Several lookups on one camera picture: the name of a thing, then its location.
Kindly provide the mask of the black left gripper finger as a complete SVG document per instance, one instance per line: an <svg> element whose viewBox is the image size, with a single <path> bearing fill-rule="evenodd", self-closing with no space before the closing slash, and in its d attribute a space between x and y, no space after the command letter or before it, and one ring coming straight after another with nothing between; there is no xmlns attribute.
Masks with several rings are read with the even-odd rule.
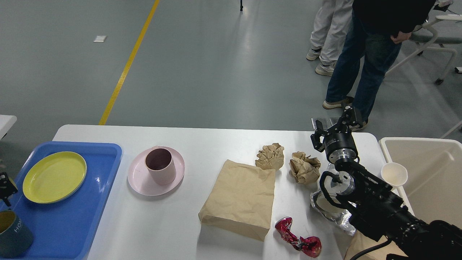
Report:
<svg viewBox="0 0 462 260"><path fill-rule="evenodd" d="M11 207L9 197L18 192L15 182L6 172L0 173L0 198L7 207Z"/></svg>

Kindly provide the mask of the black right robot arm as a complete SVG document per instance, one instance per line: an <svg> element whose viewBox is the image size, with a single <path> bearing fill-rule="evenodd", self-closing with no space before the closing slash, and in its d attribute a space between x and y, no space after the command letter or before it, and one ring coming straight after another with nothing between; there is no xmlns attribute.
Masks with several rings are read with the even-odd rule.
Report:
<svg viewBox="0 0 462 260"><path fill-rule="evenodd" d="M316 120L311 141L314 149L325 152L336 173L324 171L319 186L330 205L346 209L349 222L357 231L378 242L386 242L363 250L359 257L394 242L404 256L389 253L388 260L460 260L461 229L442 220L430 224L413 216L392 186L360 165L352 136L354 127L363 125L360 111L346 106L337 123L324 129Z"/></svg>

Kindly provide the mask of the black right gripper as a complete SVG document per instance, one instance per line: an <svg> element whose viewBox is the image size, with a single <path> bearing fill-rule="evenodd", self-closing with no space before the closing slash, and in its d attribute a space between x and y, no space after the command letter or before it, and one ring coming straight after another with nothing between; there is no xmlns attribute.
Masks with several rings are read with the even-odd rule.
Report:
<svg viewBox="0 0 462 260"><path fill-rule="evenodd" d="M346 106L335 124L327 131L317 121L317 129L310 136L312 145L318 152L325 151L330 163L340 159L354 161L358 158L358 150L352 133L363 129L363 118L359 109Z"/></svg>

